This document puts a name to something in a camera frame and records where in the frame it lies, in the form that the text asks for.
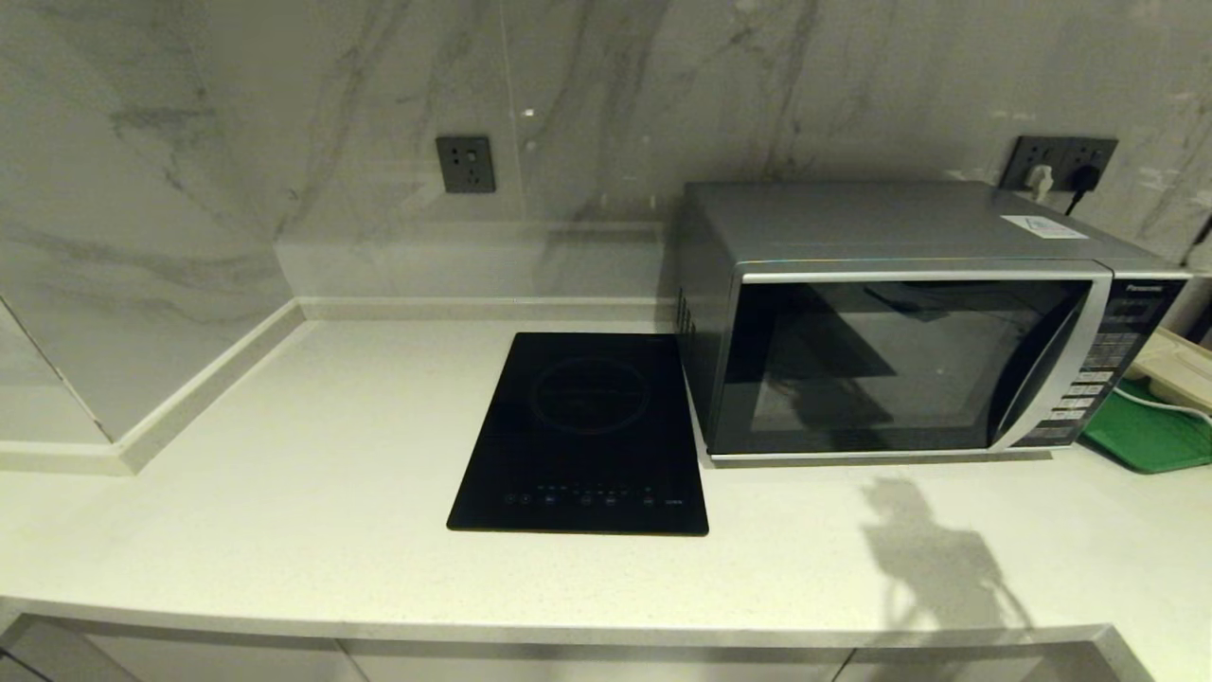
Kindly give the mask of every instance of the white countertop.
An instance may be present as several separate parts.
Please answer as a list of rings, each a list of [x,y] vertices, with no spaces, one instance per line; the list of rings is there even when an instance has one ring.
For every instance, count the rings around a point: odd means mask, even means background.
[[[515,331],[651,328],[305,322],[135,478],[0,474],[2,608],[325,637],[796,647],[1113,624],[1156,680],[1212,678],[1208,468],[1145,477],[1082,449],[704,465],[707,538],[446,529]]]

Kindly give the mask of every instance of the black induction cooktop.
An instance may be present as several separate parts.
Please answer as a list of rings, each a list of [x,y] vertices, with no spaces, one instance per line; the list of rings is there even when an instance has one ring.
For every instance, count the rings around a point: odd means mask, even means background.
[[[446,527],[705,535],[667,333],[518,333]]]

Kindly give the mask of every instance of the silver microwave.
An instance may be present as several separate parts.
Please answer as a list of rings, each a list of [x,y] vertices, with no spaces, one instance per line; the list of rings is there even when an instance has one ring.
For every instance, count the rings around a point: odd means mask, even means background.
[[[1070,446],[1189,276],[974,182],[692,183],[671,248],[714,460]]]

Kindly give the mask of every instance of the electrical socket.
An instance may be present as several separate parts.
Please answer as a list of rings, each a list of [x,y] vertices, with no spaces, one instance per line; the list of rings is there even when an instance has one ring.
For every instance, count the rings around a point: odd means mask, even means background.
[[[1107,171],[1116,139],[1093,137],[1033,137],[1022,136],[1006,164],[1006,172],[997,187],[1027,190],[1027,174],[1040,164],[1052,166],[1052,190],[1073,191],[1073,173],[1084,165]]]
[[[451,194],[485,194],[497,190],[492,174],[492,149],[485,136],[439,137],[438,161],[442,182]]]

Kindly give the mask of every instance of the label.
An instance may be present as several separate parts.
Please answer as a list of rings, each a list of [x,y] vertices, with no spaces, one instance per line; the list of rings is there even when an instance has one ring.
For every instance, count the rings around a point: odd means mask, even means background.
[[[1071,227],[1044,216],[1001,216],[1040,239],[1090,239]]]

